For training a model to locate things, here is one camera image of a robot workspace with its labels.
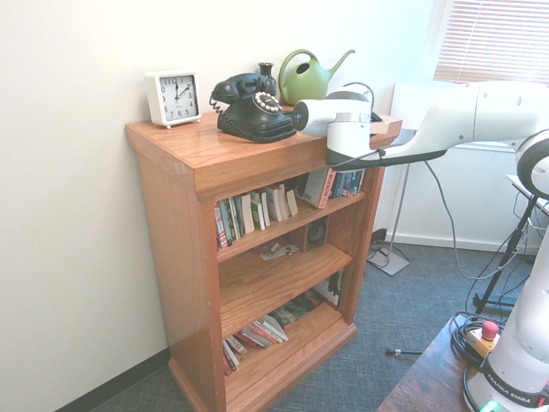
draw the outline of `clock face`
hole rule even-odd
[[[159,78],[164,116],[167,122],[191,118],[198,114],[195,77],[163,76]]]

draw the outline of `watering can handle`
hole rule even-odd
[[[299,54],[306,54],[307,56],[309,56],[311,58],[311,60],[318,61],[317,56],[315,56],[311,51],[308,51],[306,49],[299,49],[299,50],[296,50],[296,51],[292,51],[284,59],[284,62],[282,62],[281,71],[279,71],[279,74],[278,74],[278,84],[279,84],[279,87],[281,88],[281,95],[282,95],[282,97],[284,98],[285,101],[287,101],[286,82],[283,82],[282,80],[284,79],[284,75],[286,74],[286,66],[288,66],[288,63],[290,63],[290,60],[292,60],[293,58],[295,58]]]

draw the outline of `carpet floor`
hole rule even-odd
[[[375,411],[417,359],[387,356],[385,349],[425,349],[450,317],[464,309],[473,281],[457,270],[452,249],[416,245],[399,248],[410,264],[395,276],[367,265],[355,319],[357,337],[268,412]],[[459,251],[461,270],[469,276],[477,276],[491,258],[490,252]],[[491,270],[500,259],[495,257]],[[528,276],[531,269],[527,259],[517,256],[498,282],[495,294],[500,293],[508,276],[506,290]],[[477,282],[474,292],[482,293],[488,282]],[[468,309],[474,311],[471,299]],[[490,307],[485,313],[499,318],[500,310]],[[192,410],[164,367],[94,412]]]

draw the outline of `clock hand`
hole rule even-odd
[[[179,96],[181,96],[181,94],[185,93],[185,92],[186,92],[187,90],[189,90],[189,89],[190,89],[190,85],[187,86],[187,88],[186,88],[183,92],[181,92],[181,93],[178,95],[178,99],[179,99]]]

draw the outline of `small black vase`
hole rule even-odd
[[[271,73],[271,71],[273,71],[274,64],[258,63],[257,65],[259,66],[259,74],[267,77],[269,79],[269,83],[273,84],[273,86],[276,88],[276,80]]]

